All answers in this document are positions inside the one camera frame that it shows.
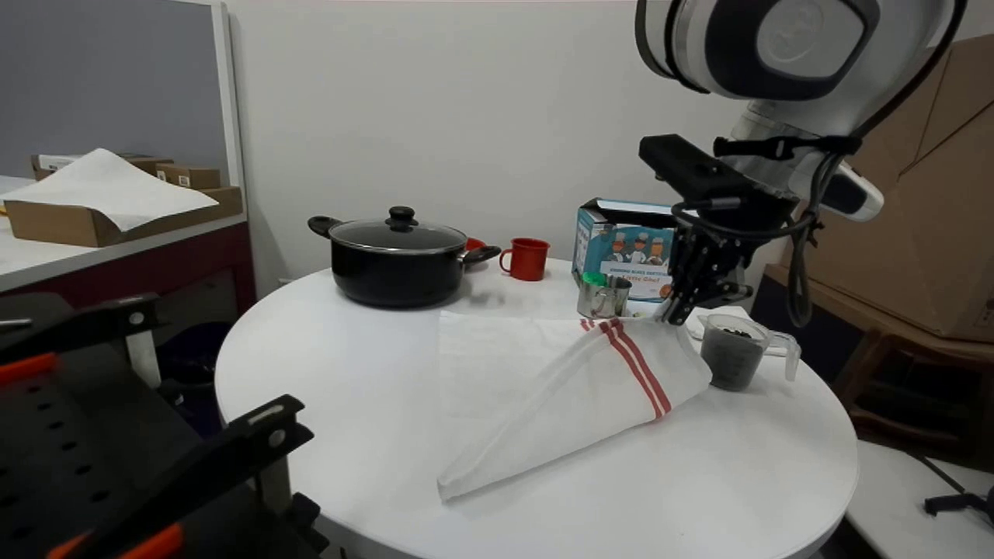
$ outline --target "black cooking pot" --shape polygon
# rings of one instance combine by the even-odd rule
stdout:
[[[395,206],[389,222],[345,223],[317,215],[307,226],[332,238],[332,273],[342,294],[369,307],[447,301],[465,267],[500,253],[470,242],[460,229],[417,223],[405,206]]]

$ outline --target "gray cup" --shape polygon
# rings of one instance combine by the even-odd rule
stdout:
[[[709,328],[702,341],[702,356],[711,368],[711,386],[724,390],[741,390],[757,361],[763,356],[763,345],[747,338],[740,328]]]
[[[711,386],[724,390],[747,388],[763,354],[777,347],[785,356],[785,379],[799,368],[799,341],[785,333],[769,333],[745,316],[706,316],[702,361],[711,368]]]

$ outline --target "cloth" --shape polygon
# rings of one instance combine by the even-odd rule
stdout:
[[[120,232],[153,223],[159,218],[212,209],[217,199],[171,186],[126,158],[93,149],[55,173],[15,194],[2,194],[5,201],[35,206],[79,206],[106,215]]]
[[[439,474],[442,499],[525,474],[627,428],[657,424],[711,386],[684,328],[591,324],[560,361]]]

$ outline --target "pot lid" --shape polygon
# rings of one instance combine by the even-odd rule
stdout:
[[[389,222],[337,223],[328,235],[347,248],[384,254],[442,254],[465,244],[460,229],[418,223],[405,206],[395,206]]]

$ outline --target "floor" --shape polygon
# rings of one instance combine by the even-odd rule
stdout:
[[[879,559],[864,534],[844,520],[833,542],[812,559]]]

